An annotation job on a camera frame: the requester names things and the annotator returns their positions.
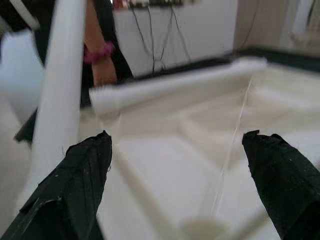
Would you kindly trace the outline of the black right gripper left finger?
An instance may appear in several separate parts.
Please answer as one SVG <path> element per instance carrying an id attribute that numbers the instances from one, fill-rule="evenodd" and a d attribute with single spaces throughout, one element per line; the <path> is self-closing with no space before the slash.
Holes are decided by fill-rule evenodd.
<path id="1" fill-rule="evenodd" d="M 102 240 L 97 211 L 112 155 L 112 138 L 105 131 L 70 146 L 1 239 Z"/>

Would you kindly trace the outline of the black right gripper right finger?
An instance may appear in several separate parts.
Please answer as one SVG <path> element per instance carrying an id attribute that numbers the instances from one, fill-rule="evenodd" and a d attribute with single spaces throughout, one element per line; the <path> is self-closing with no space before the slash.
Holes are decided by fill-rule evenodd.
<path id="1" fill-rule="evenodd" d="M 282 240 L 320 238 L 320 172 L 280 135 L 245 133 L 242 145 L 258 195 Z"/>

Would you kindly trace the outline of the person hand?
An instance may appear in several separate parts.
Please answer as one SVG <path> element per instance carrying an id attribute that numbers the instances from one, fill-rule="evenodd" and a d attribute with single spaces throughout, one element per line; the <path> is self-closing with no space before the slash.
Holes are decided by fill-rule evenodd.
<path id="1" fill-rule="evenodd" d="M 116 84 L 118 81 L 115 65 L 110 56 L 101 58 L 91 65 L 95 88 Z"/>

